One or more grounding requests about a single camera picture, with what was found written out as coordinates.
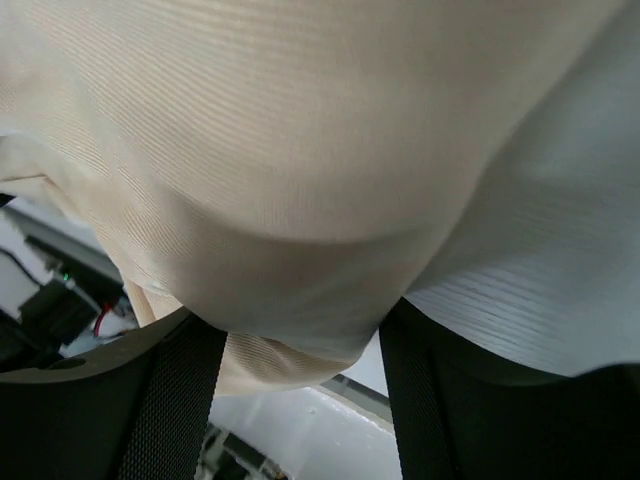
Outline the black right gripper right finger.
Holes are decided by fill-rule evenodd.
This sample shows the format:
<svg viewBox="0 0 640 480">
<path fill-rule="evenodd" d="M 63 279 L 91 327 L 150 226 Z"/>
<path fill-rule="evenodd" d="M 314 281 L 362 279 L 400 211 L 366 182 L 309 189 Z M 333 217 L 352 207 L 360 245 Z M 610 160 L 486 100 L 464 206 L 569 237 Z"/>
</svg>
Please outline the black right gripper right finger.
<svg viewBox="0 0 640 480">
<path fill-rule="evenodd" d="M 500 357 L 406 300 L 379 329 L 406 479 L 635 479 L 639 368 L 563 377 Z"/>
</svg>

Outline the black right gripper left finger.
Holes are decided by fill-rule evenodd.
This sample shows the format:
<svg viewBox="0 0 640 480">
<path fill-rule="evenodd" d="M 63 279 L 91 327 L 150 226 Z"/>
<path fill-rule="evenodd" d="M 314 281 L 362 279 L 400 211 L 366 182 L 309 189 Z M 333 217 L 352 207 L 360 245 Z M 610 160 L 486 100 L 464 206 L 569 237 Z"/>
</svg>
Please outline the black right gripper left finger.
<svg viewBox="0 0 640 480">
<path fill-rule="evenodd" d="M 180 310 L 1 376 L 4 479 L 192 479 L 226 333 Z"/>
</svg>

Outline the beige trousers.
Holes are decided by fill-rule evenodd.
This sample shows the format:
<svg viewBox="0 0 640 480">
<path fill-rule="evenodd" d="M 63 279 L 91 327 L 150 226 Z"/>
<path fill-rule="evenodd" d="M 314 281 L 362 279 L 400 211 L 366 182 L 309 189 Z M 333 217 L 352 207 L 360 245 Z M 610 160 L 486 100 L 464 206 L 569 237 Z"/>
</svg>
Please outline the beige trousers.
<svg viewBox="0 0 640 480">
<path fill-rule="evenodd" d="M 1 189 L 89 226 L 221 396 L 353 365 L 620 1 L 5 1 Z"/>
</svg>

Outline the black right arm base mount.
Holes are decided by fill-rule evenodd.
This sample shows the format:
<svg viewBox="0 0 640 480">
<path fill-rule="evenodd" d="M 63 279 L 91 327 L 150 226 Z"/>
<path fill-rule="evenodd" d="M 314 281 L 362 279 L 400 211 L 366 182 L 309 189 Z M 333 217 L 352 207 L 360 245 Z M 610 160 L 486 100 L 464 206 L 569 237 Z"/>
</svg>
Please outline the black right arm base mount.
<svg viewBox="0 0 640 480">
<path fill-rule="evenodd" d="M 16 224 L 26 250 L 43 273 L 8 246 L 11 262 L 35 292 L 11 315 L 1 310 L 1 371 L 48 368 L 67 356 L 124 337 L 139 327 L 120 275 L 87 234 L 51 220 L 12 196 L 1 196 L 1 212 Z"/>
</svg>

